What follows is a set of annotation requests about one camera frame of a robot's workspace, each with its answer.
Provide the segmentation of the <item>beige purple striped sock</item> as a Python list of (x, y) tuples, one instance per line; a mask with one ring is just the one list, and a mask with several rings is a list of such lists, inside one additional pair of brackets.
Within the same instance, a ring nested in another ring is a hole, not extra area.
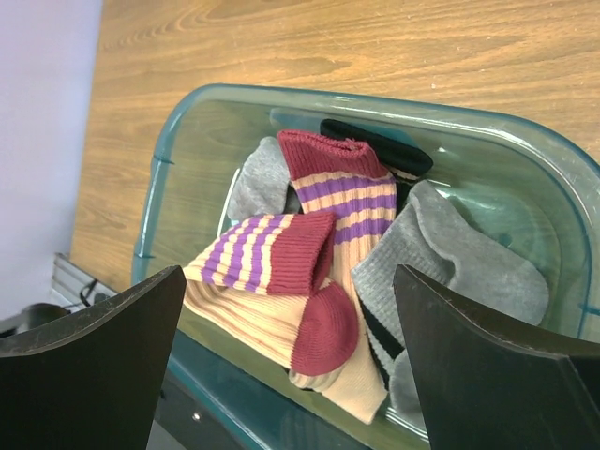
[(353, 302), (329, 277), (331, 212), (247, 218), (184, 269), (186, 306), (299, 374), (341, 368), (358, 342)]

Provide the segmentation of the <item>grey sock black stripes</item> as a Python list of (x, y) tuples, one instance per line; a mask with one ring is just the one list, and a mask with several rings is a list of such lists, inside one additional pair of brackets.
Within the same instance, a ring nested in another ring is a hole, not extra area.
[(264, 137), (243, 164), (232, 188), (227, 215), (232, 220), (253, 216), (295, 214), (302, 210), (286, 160), (275, 137)]

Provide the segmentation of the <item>black sock tan stripes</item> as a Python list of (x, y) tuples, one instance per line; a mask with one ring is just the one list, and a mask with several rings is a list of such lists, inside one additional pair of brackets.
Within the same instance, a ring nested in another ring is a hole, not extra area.
[(395, 178), (397, 213), (402, 210), (412, 187), (433, 167), (432, 158), (414, 145), (336, 119), (323, 119), (320, 132), (323, 136), (338, 141), (367, 143), (374, 150), (378, 160)]

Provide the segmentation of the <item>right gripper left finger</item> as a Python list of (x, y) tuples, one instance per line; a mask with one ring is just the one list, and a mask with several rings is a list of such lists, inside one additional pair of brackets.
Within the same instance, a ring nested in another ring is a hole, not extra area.
[(4, 449), (144, 449), (186, 289), (170, 266), (1, 340)]

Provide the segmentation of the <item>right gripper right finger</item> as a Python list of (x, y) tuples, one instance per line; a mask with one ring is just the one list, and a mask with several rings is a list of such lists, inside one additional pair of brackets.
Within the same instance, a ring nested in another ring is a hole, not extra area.
[(408, 264), (394, 289), (431, 448), (598, 448), (598, 343), (514, 319)]

